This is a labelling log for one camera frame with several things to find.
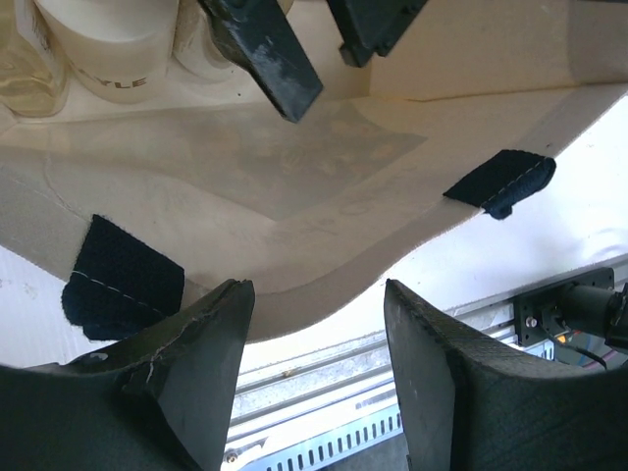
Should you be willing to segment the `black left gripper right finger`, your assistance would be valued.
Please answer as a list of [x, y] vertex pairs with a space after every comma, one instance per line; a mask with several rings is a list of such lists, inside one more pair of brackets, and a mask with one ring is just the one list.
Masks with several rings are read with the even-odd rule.
[[551, 362], [387, 282], [386, 333], [412, 470], [623, 470], [627, 372]]

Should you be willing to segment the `clear yellow liquid bottle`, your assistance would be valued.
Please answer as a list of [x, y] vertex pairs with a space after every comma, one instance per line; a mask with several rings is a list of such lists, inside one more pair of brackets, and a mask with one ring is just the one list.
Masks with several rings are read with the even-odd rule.
[[33, 1], [1, 3], [1, 103], [26, 118], [57, 114], [68, 96], [69, 69]]

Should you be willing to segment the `aluminium mounting rail front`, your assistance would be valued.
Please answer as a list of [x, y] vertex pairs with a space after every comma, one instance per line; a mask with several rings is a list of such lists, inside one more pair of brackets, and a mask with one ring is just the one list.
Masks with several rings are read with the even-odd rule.
[[244, 349], [231, 443], [316, 436], [393, 403], [384, 286], [326, 320]]

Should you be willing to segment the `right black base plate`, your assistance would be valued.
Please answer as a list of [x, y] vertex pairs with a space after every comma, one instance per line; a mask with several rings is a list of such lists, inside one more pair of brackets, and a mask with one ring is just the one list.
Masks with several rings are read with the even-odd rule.
[[530, 346], [570, 331], [604, 338], [614, 297], [615, 277], [610, 267], [519, 294], [512, 300], [518, 342]]

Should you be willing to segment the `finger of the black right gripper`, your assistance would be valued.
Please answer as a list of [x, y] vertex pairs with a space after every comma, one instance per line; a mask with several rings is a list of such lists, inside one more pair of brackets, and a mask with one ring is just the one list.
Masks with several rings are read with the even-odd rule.
[[340, 31], [343, 61], [364, 68], [374, 55], [387, 57], [426, 0], [328, 0]]
[[323, 84], [279, 3], [207, 0], [199, 5], [220, 53], [254, 79], [285, 120], [299, 122]]

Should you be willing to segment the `cream canvas tote bag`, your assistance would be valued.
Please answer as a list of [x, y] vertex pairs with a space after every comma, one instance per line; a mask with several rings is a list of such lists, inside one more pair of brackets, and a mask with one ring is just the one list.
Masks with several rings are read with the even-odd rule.
[[158, 102], [75, 86], [59, 116], [4, 129], [2, 244], [65, 279], [99, 215], [199, 286], [251, 280], [250, 334], [278, 337], [477, 212], [508, 217], [627, 89], [623, 3], [430, 1], [364, 71], [325, 5], [294, 19], [330, 87], [297, 124], [246, 75], [174, 71]]

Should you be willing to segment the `cream cylindrical bottle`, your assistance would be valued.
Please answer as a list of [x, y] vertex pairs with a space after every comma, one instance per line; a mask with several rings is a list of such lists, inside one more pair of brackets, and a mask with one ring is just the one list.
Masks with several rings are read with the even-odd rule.
[[156, 96], [165, 83], [177, 1], [38, 1], [78, 80], [114, 103]]

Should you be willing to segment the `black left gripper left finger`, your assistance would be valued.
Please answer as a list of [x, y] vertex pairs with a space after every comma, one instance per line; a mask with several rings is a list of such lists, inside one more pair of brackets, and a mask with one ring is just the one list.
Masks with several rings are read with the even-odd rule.
[[255, 290], [229, 280], [72, 362], [1, 370], [5, 470], [217, 470]]

